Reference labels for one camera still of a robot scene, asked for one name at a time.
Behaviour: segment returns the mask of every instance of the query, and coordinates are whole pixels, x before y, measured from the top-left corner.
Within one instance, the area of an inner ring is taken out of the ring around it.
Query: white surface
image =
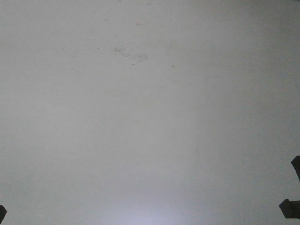
[[[2,0],[3,225],[283,225],[300,3]]]

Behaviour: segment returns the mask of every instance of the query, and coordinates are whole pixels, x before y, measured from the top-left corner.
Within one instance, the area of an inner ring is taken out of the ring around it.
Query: black corner
[[[291,164],[293,165],[293,167],[294,167],[294,169],[295,169],[295,171],[296,171],[296,173],[298,175],[298,178],[300,180],[300,156],[296,156],[292,160]]]
[[[2,220],[4,219],[6,213],[7,210],[4,208],[3,205],[0,205],[0,224],[2,223]]]
[[[285,199],[279,207],[285,218],[300,219],[300,201]]]

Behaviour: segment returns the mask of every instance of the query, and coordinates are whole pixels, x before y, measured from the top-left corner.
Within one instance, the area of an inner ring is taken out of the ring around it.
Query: black object
[[[294,169],[295,169],[295,171],[296,171],[296,173],[298,175],[298,178],[300,180],[300,156],[296,156],[292,160],[291,164],[293,165],[293,167],[294,167]]]
[[[292,160],[291,164],[293,165],[300,180],[300,156],[296,156]],[[285,199],[279,207],[285,218],[300,219],[300,201],[290,201]]]
[[[300,201],[291,202],[290,200],[285,199],[279,207],[286,219],[300,219]]]
[[[4,208],[4,206],[0,205],[0,224],[2,223],[2,220],[4,219],[6,213],[7,213],[7,211]]]

